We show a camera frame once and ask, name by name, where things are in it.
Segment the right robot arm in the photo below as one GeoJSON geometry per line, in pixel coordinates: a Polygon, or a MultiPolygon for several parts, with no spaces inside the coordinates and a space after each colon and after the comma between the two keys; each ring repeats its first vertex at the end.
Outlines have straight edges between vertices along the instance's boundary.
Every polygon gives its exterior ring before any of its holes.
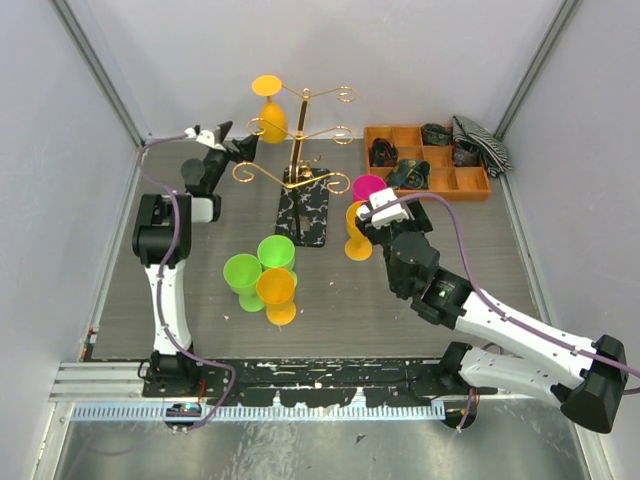
{"type": "Polygon", "coordinates": [[[417,201],[379,212],[364,203],[355,224],[381,246],[390,290],[421,319],[505,348],[491,354],[452,343],[438,370],[444,390],[513,391],[558,408],[583,428],[612,431],[629,377],[621,341],[609,335],[593,340],[544,324],[441,267],[439,251],[426,238],[431,224],[417,201]]]}

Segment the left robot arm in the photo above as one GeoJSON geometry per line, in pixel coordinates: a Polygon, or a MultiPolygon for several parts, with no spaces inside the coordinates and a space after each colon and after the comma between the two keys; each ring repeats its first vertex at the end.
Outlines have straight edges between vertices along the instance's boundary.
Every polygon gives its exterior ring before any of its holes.
{"type": "Polygon", "coordinates": [[[227,140],[232,126],[231,121],[213,129],[196,125],[181,135],[155,139],[138,154],[137,164],[143,169],[148,149],[157,144],[193,140],[207,149],[202,159],[182,163],[182,192],[149,180],[162,192],[142,195],[134,223],[132,250],[144,268],[154,315],[153,347],[143,376],[149,393],[188,396],[203,386],[186,317],[184,272],[192,226],[213,223],[221,215],[222,200],[215,189],[227,166],[252,162],[256,156],[258,136],[227,140]]]}

